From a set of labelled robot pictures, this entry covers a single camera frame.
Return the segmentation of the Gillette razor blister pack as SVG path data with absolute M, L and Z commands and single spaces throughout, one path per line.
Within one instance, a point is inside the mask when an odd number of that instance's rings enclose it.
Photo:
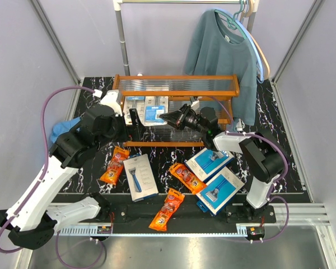
M 144 103 L 143 124 L 145 126 L 166 125 L 160 118 L 161 114 L 168 112 L 169 98 L 167 96 L 146 96 Z

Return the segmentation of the orange BIC razor bag front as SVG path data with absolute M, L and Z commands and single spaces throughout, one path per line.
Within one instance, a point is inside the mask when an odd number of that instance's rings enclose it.
M 178 210 L 182 202 L 184 201 L 185 195 L 172 188 L 165 198 L 164 205 L 161 207 L 159 212 L 151 221 L 149 228 L 156 231 L 166 231 L 167 223 L 171 216 Z

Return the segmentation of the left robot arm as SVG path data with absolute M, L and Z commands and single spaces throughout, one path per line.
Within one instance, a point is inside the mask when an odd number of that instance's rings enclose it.
M 103 222 L 110 218 L 110 202 L 98 193 L 88 194 L 58 211 L 48 210 L 48 206 L 103 146 L 142 138 L 146 129 L 137 110 L 130 108 L 129 114 L 132 125 L 127 125 L 124 116 L 112 106 L 96 104 L 69 131 L 58 136 L 41 173 L 11 208 L 0 210 L 0 228 L 9 231 L 8 238 L 17 249 L 36 250 L 65 227 L 83 220 Z

